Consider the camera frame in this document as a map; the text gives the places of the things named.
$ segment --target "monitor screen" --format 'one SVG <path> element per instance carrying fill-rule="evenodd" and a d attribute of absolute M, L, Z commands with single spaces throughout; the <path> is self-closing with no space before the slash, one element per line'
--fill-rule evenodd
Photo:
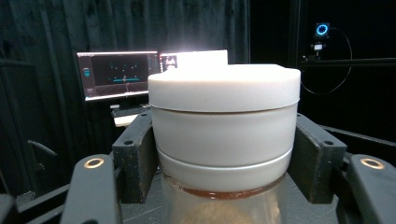
<path fill-rule="evenodd" d="M 85 101 L 147 94 L 148 77 L 161 72 L 157 51 L 78 53 Z"/>

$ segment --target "black backdrop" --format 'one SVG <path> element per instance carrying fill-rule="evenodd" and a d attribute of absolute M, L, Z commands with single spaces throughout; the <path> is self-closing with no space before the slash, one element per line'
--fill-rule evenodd
<path fill-rule="evenodd" d="M 123 131 L 109 109 L 119 101 L 84 102 L 77 52 L 227 49 L 229 63 L 248 63 L 248 16 L 248 0 L 4 0 L 0 58 L 35 66 L 53 150 L 70 174 Z"/>
<path fill-rule="evenodd" d="M 395 11 L 396 2 L 388 0 L 251 1 L 251 62 L 298 68 L 309 90 L 330 91 L 344 80 L 348 67 L 301 67 L 303 56 L 314 54 L 316 23 L 329 22 L 342 31 L 354 59 L 396 58 Z M 341 32 L 331 30 L 325 44 L 322 61 L 349 59 Z M 299 112 L 318 124 L 396 142 L 395 85 L 395 65 L 352 67 L 332 93 L 317 95 L 302 87 Z M 353 153 L 396 164 L 394 149 L 356 147 Z"/>

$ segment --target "computer monitor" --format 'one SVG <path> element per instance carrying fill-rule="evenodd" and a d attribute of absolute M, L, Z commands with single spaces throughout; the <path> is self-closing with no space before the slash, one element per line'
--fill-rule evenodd
<path fill-rule="evenodd" d="M 148 77 L 161 72 L 157 51 L 79 52 L 85 101 L 148 94 Z"/>
<path fill-rule="evenodd" d="M 173 68 L 217 67 L 228 64 L 227 49 L 191 52 L 162 52 L 161 72 Z"/>

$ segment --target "white cylindrical container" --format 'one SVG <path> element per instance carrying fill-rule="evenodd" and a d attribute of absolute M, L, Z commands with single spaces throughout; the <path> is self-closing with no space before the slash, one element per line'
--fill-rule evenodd
<path fill-rule="evenodd" d="M 202 192 L 238 195 L 268 189 L 285 174 L 300 71 L 274 64 L 175 69 L 150 76 L 148 92 L 165 189 L 198 198 Z"/>

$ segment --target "blue display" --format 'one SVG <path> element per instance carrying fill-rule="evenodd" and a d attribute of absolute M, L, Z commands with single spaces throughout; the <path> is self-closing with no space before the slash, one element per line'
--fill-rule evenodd
<path fill-rule="evenodd" d="M 329 26 L 326 24 L 321 24 L 317 27 L 317 35 L 326 35 L 329 31 Z"/>

